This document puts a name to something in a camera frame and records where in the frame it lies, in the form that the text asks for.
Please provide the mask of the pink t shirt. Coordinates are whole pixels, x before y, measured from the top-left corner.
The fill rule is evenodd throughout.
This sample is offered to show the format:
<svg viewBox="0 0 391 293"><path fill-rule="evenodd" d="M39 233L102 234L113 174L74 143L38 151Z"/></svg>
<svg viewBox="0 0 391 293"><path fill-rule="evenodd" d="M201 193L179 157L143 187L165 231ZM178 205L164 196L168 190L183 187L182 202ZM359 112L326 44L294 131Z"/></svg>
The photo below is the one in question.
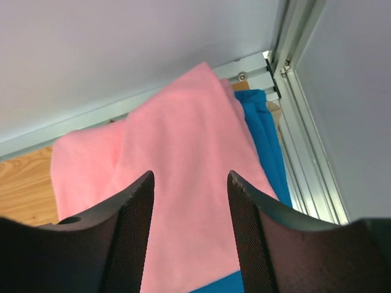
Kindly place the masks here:
<svg viewBox="0 0 391 293"><path fill-rule="evenodd" d="M142 292L242 292L227 196L232 170L275 198L244 109L226 79L194 67L127 118L56 140L51 180L60 219L146 171L155 199Z"/></svg>

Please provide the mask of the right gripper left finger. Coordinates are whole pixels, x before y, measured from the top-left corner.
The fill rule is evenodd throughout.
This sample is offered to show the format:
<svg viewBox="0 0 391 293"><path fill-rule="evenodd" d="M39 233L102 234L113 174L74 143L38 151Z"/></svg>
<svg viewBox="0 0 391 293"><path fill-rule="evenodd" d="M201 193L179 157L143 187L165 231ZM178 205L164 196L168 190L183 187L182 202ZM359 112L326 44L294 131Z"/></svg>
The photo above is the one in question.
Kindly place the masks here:
<svg viewBox="0 0 391 293"><path fill-rule="evenodd" d="M155 179L57 224L1 219L2 292L139 292Z"/></svg>

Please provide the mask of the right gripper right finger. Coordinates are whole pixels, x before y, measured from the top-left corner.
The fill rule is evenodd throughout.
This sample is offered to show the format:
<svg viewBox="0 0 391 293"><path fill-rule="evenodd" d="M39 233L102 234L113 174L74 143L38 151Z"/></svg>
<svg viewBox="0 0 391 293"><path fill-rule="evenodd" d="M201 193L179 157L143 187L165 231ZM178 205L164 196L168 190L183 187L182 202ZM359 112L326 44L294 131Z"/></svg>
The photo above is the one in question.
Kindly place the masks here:
<svg viewBox="0 0 391 293"><path fill-rule="evenodd" d="M337 225L290 208L236 172L227 178L246 292L389 292L390 220Z"/></svg>

